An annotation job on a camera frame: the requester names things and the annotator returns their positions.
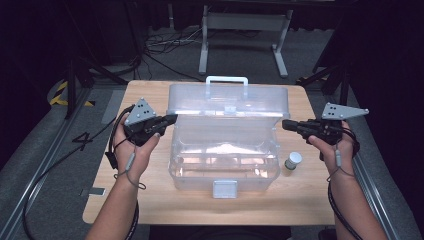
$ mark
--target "hand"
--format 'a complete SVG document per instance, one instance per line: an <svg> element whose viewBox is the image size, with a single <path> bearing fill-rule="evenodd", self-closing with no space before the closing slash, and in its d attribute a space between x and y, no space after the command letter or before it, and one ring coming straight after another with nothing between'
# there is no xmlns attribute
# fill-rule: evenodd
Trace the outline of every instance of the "hand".
<svg viewBox="0 0 424 240"><path fill-rule="evenodd" d="M128 159L132 153L135 153L135 158L128 172L128 176L132 182L138 183L141 174L149 164L150 154L159 142L160 134L153 135L143 146L136 146L130 141L125 140L124 122L127 117L128 114L124 115L117 126L113 146L115 147L115 155L118 161L118 173L125 171Z"/></svg>
<svg viewBox="0 0 424 240"><path fill-rule="evenodd" d="M342 127L350 129L349 125L345 121L342 121ZM310 136L308 140L324 155L324 162L327 166L328 172L330 174L334 173L338 168L335 156L336 145L331 146L316 136ZM353 144L353 139L345 133L343 133L342 140L337 144L337 148L339 149L342 158L342 169L350 174L353 174Z"/></svg>

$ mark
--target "metal frame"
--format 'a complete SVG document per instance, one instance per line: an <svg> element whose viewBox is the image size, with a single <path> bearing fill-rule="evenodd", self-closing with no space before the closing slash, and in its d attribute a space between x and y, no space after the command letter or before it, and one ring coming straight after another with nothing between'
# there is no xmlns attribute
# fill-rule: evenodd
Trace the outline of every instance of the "metal frame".
<svg viewBox="0 0 424 240"><path fill-rule="evenodd" d="M262 14L235 14L235 13L211 13L208 6L203 7L202 20L202 49L200 52L199 74L205 75L208 63L208 29L239 29L239 30L261 30L261 31L279 31L280 38L277 44L273 44L275 62L282 78L288 76L284 64L281 49L293 11L288 10L285 15L262 15Z"/></svg>
<svg viewBox="0 0 424 240"><path fill-rule="evenodd" d="M386 211L386 207L381 199L380 193L378 192L377 187L375 186L374 181L371 176L367 173L364 163L360 153L356 154L353 166L355 170L356 178L359 184L362 187L365 197L374 212L374 215L377 217L384 231L386 232L387 238L391 239L400 239L397 232L395 231L392 222L389 219L389 216Z"/></svg>

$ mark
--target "handheld controller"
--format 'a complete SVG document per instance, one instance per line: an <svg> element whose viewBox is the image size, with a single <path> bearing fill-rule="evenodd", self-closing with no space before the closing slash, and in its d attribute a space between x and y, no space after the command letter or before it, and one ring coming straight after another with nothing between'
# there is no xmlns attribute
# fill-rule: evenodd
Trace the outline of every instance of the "handheld controller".
<svg viewBox="0 0 424 240"><path fill-rule="evenodd" d="M141 98L124 123L125 135L130 142L141 147L155 133L165 134L166 127L177 121L177 115L156 116L156 112Z"/></svg>
<svg viewBox="0 0 424 240"><path fill-rule="evenodd" d="M335 145L346 132L342 127L342 120L358 117L368 114L368 109L359 109L327 103L321 115L321 119L308 119L307 121L293 121L285 119L282 122L283 129L297 132L306 140L307 144L309 136L314 135L330 145ZM355 141L353 155L359 151L359 143Z"/></svg>
<svg viewBox="0 0 424 240"><path fill-rule="evenodd" d="M134 104L122 111L116 120L115 126L113 127L110 135L109 150L105 153L113 169L118 168L118 161L116 160L113 150L113 138L115 137L117 124L119 124L124 114L128 112L130 114L124 122L126 140L139 147L143 146L155 133L159 133L163 136L165 134L166 127L174 124L178 117L176 114L166 115L163 117L156 116L156 112L152 107L150 107L144 98L141 98L137 104Z"/></svg>

